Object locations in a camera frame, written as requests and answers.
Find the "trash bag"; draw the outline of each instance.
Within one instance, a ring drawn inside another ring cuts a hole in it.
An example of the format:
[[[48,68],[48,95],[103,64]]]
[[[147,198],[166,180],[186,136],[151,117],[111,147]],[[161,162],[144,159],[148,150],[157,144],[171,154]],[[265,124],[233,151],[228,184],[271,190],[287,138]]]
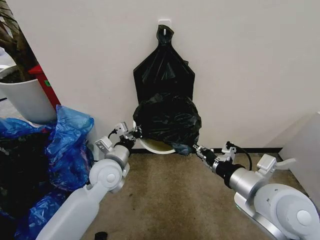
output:
[[[34,127],[16,118],[6,118],[0,117],[0,137],[4,138],[16,138],[27,134],[33,133],[51,133],[54,129],[54,125],[43,125],[40,127]]]
[[[192,153],[199,139],[201,117],[187,96],[157,93],[138,105],[133,119],[144,139],[162,141],[182,155]]]
[[[57,123],[52,142],[45,149],[49,158],[50,183],[65,191],[84,186],[89,179],[90,157],[86,136],[94,125],[88,114],[56,106]]]
[[[16,240],[35,240],[65,200],[66,193],[59,189],[54,189],[45,195],[28,211],[25,217],[18,221],[14,238]]]
[[[193,99],[195,73],[173,48],[173,34],[169,27],[159,25],[157,48],[133,70],[139,103],[157,93],[175,93]]]
[[[13,218],[25,215],[44,195],[43,185],[49,181],[48,137],[49,133],[0,137],[0,209]]]

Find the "plant pot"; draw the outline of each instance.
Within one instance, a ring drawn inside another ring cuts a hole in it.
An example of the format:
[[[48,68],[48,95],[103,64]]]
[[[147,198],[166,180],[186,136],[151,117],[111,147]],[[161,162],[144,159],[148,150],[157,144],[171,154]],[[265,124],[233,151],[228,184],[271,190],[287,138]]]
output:
[[[16,70],[17,66],[3,69],[0,78]],[[57,119],[57,113],[37,79],[18,83],[0,82],[0,90],[26,120],[46,124]]]

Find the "white robotic arm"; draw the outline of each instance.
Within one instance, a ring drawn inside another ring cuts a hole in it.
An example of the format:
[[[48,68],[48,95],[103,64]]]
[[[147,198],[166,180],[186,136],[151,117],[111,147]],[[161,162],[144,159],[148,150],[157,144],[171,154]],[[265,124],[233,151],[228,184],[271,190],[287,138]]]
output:
[[[90,184],[74,191],[39,233],[37,240],[79,240],[95,219],[99,203],[111,192],[119,191],[130,169],[128,158],[139,127],[128,130],[124,122],[115,127],[120,142],[112,147],[108,137],[96,142],[104,153],[90,170]],[[236,146],[227,142],[216,156],[213,149],[194,145],[197,156],[224,179],[236,193],[237,207],[274,240],[319,240],[320,220],[311,200],[300,191],[282,184],[267,184],[276,169],[288,169],[294,159],[277,163],[276,158],[263,155],[258,171],[233,164]]]
[[[264,154],[257,171],[232,164],[236,147],[227,142],[223,155],[194,145],[196,154],[212,172],[224,179],[236,193],[237,207],[274,240],[319,240],[320,220],[312,201],[300,191],[283,184],[267,184],[275,170],[287,170],[294,159],[277,162]]]
[[[112,147],[106,136],[96,141],[104,159],[90,170],[90,184],[75,190],[41,230],[36,240],[79,240],[99,211],[100,201],[107,193],[118,192],[125,183],[130,166],[128,158],[135,144],[133,133],[124,122],[115,127],[120,142]]]

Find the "baseboard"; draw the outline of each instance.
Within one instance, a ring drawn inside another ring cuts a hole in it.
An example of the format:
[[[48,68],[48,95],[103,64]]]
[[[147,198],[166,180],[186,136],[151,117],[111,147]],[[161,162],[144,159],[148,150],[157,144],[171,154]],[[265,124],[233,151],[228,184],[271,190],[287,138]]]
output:
[[[247,153],[250,154],[277,154],[281,151],[282,147],[258,147],[258,148],[244,148],[244,150]],[[214,148],[214,152],[216,154],[221,153],[222,148]],[[131,150],[132,154],[154,154],[147,149],[144,148],[134,148]]]

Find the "floor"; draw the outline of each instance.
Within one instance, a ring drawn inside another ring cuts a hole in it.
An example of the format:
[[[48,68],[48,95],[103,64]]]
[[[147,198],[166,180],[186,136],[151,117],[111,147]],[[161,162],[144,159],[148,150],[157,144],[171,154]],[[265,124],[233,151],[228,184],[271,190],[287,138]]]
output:
[[[256,166],[261,154],[252,154]],[[246,156],[238,163],[247,166]],[[269,238],[235,206],[233,190],[195,156],[133,154],[122,190],[107,195],[82,240],[245,240]],[[304,191],[288,170],[272,183]]]

